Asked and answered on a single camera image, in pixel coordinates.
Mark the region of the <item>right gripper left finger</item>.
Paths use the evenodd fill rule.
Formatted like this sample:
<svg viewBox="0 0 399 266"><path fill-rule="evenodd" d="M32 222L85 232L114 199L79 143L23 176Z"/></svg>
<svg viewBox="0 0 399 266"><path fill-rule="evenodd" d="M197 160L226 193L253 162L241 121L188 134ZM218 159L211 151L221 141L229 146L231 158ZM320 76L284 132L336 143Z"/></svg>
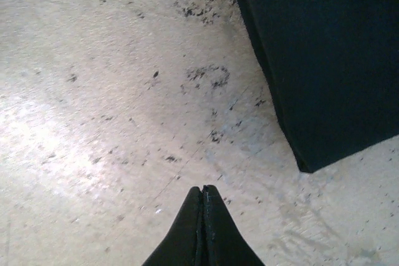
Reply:
<svg viewBox="0 0 399 266"><path fill-rule="evenodd" d="M168 233L144 265L201 265L203 263L203 194L192 187Z"/></svg>

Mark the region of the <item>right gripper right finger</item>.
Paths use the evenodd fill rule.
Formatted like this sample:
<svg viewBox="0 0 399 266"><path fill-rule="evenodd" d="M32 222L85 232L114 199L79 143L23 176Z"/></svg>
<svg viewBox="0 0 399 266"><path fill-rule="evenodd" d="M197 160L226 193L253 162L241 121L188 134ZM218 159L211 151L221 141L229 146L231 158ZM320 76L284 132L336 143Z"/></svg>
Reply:
<svg viewBox="0 0 399 266"><path fill-rule="evenodd" d="M202 190L200 265L263 265L242 237L216 186Z"/></svg>

